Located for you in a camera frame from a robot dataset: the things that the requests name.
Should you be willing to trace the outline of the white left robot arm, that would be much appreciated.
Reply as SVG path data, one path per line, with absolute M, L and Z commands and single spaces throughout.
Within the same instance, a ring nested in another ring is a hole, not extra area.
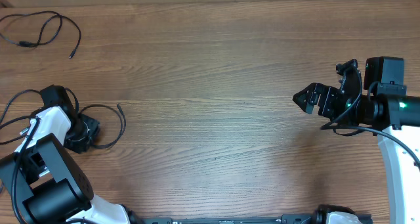
M 27 116 L 22 144 L 1 159 L 1 182 L 19 223 L 141 223 L 129 208 L 96 195 L 70 156 L 99 147 L 99 121 L 83 114 L 68 88 L 38 93 L 43 107 Z

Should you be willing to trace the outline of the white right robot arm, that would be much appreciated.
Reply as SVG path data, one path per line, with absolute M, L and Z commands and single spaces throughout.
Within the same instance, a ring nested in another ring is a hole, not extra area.
M 404 59 L 368 58 L 365 72 L 352 59 L 336 65 L 340 87 L 311 83 L 295 93 L 303 112 L 329 119 L 321 128 L 351 137 L 377 138 L 387 176 L 391 223 L 419 222 L 419 97 L 404 85 Z

